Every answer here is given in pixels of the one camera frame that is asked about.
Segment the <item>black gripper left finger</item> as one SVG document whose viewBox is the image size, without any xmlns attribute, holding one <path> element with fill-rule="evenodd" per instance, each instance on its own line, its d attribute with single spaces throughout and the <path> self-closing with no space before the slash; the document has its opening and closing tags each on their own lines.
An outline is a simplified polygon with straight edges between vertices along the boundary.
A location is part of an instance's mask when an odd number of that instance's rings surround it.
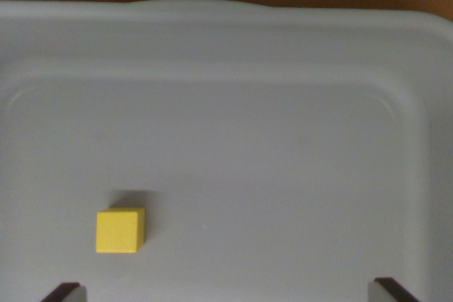
<svg viewBox="0 0 453 302">
<path fill-rule="evenodd" d="M 87 302 L 86 287 L 78 282 L 63 282 L 53 289 L 42 302 Z"/>
</svg>

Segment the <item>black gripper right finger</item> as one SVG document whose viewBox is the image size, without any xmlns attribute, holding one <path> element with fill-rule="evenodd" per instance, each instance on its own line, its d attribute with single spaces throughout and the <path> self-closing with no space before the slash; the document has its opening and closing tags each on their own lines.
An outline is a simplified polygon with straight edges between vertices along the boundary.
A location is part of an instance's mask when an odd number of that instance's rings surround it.
<svg viewBox="0 0 453 302">
<path fill-rule="evenodd" d="M 392 277 L 377 277 L 367 287 L 368 302 L 419 302 Z"/>
</svg>

